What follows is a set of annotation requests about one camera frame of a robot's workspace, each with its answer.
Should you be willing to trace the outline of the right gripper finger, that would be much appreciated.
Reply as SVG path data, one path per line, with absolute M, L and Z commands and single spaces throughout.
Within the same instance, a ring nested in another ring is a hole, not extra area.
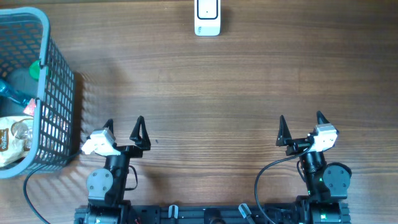
M 279 120 L 279 132 L 277 135 L 275 145 L 281 147 L 281 146 L 291 145 L 291 143 L 292 143 L 292 137 L 289 128 L 287 126 L 284 116 L 281 115 Z
M 318 124 L 329 124 L 330 122 L 325 118 L 321 111 L 317 111 L 317 123 Z

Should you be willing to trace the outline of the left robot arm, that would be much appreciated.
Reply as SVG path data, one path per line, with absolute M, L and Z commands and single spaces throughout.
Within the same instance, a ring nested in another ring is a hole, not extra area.
M 132 145 L 119 146 L 115 142 L 113 120 L 107 120 L 101 129 L 94 130 L 82 150 L 95 152 L 106 158 L 104 167 L 94 170 L 86 180 L 88 206 L 75 212 L 75 223 L 129 223 L 131 202 L 124 199 L 132 158 L 141 158 L 151 147 L 143 116 L 139 116 L 130 134 Z

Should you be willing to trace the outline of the green lid jar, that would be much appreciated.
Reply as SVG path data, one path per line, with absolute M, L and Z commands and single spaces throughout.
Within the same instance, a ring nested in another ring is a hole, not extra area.
M 29 75 L 35 80 L 39 81 L 40 79 L 40 71 L 45 69 L 46 76 L 51 76 L 52 72 L 46 66 L 41 66 L 41 60 L 34 61 L 29 67 Z

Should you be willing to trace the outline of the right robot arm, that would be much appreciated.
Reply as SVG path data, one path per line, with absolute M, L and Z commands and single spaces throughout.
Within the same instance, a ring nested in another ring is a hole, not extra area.
M 317 125 L 304 138 L 291 136 L 284 116 L 280 117 L 276 146 L 285 146 L 286 155 L 297 158 L 297 169 L 305 182 L 306 195 L 292 203 L 268 208 L 277 223 L 348 223 L 348 197 L 351 169 L 340 163 L 328 163 L 324 152 L 333 148 L 339 131 L 317 111 Z

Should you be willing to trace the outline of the brown white snack pouch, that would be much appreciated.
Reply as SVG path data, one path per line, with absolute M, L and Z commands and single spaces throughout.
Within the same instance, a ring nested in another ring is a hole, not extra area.
M 33 117 L 1 117 L 1 167 L 26 157 L 33 140 Z

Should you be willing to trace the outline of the small red white carton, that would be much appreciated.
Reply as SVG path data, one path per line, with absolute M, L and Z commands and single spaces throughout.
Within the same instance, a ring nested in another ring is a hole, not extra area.
M 35 109 L 36 109 L 36 102 L 35 99 L 32 98 L 29 103 L 27 104 L 27 106 L 24 108 L 23 113 L 29 116 L 34 116 L 35 113 Z

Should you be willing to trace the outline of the blue mouthwash bottle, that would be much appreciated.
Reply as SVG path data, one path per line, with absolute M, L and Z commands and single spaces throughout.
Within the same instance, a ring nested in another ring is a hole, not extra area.
M 31 96 L 15 90 L 10 84 L 8 84 L 3 79 L 1 79 L 1 96 L 8 98 L 9 100 L 13 101 L 14 103 L 22 107 L 26 107 L 30 103 L 30 100 L 32 99 Z

